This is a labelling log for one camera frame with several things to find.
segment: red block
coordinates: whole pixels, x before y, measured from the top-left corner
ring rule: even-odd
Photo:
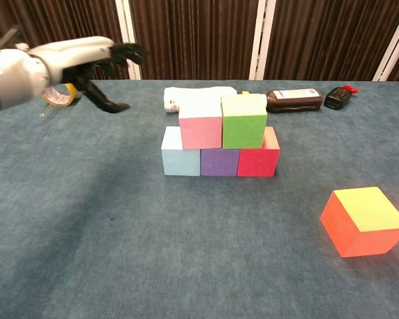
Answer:
[[[279,158],[279,144],[273,127],[265,128],[262,148],[239,151],[237,176],[272,177]]]

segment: robotic hand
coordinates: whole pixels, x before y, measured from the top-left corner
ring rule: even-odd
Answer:
[[[129,106],[113,103],[90,80],[94,67],[113,75],[111,62],[142,62],[146,51],[136,43],[114,43],[106,37],[87,37],[41,45],[29,50],[1,49],[17,36],[12,28],[0,40],[0,110],[40,97],[45,88],[72,83],[98,108],[118,113]]]

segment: tape roll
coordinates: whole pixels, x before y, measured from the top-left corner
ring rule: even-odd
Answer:
[[[43,92],[43,99],[51,106],[59,108],[66,108],[70,106],[77,96],[77,89],[71,83],[65,84],[67,94],[63,94],[57,91],[53,86],[45,89]]]

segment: cube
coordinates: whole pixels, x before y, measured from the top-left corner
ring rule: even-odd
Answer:
[[[184,150],[221,148],[220,97],[180,104],[179,125]]]
[[[200,150],[183,150],[180,127],[167,126],[161,145],[166,175],[200,176]]]
[[[238,176],[273,177],[279,159],[279,144],[273,127],[265,128],[262,148],[239,151]]]
[[[221,97],[223,148],[261,148],[267,121],[264,94],[238,94]]]
[[[201,150],[202,176],[236,176],[239,150]]]
[[[341,257],[384,254],[399,241],[399,211],[378,187],[333,191],[321,222]]]

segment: orange block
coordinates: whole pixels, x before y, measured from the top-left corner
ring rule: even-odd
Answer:
[[[321,222],[341,257],[384,254],[399,241],[399,211],[378,187],[333,191]]]

